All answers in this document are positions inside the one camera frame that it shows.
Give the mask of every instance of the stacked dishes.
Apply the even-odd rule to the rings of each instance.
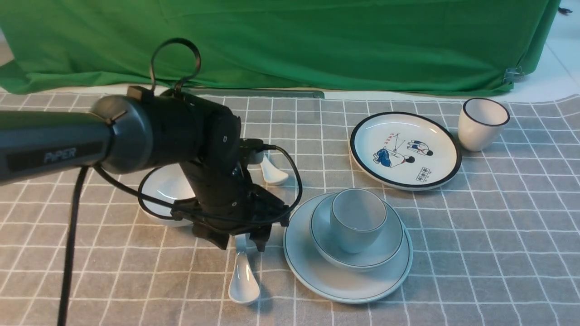
[[[313,292],[342,303],[393,293],[413,260],[407,228],[393,208],[363,189],[305,202],[284,233],[290,269]]]

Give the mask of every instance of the green backdrop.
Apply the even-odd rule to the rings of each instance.
[[[13,93],[149,83],[162,41],[192,40],[192,85],[316,87],[491,95],[505,70],[535,69],[559,0],[5,0],[0,27]],[[156,61],[165,82],[189,74],[180,45]]]

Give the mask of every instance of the white cup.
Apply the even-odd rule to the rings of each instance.
[[[375,242],[387,221],[385,203],[364,189],[341,191],[332,200],[330,211],[332,235],[350,253],[359,253]]]
[[[470,151],[480,151],[502,132],[509,122],[509,112],[490,99],[469,99],[459,115],[459,142]]]

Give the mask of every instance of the white bowl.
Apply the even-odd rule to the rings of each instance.
[[[404,230],[397,212],[385,203],[387,221],[379,237],[360,253],[340,249],[330,228],[330,205],[336,194],[323,199],[310,217],[310,236],[318,253],[334,266],[355,272],[371,271],[393,259],[403,243]]]
[[[162,168],[157,168],[149,172],[141,181],[139,191],[145,195],[170,203],[174,203],[176,200],[195,197],[179,164],[163,166]],[[139,206],[141,206],[153,222],[172,227],[193,224],[186,219],[180,221],[171,219],[171,209],[168,207],[146,200],[138,200]]]

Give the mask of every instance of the spoon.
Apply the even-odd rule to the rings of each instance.
[[[235,268],[227,293],[233,302],[244,306],[260,297],[260,287],[246,256],[246,234],[235,237]]]
[[[262,167],[264,181],[267,184],[271,186],[279,186],[288,180],[288,174],[276,168],[265,155],[260,166]]]

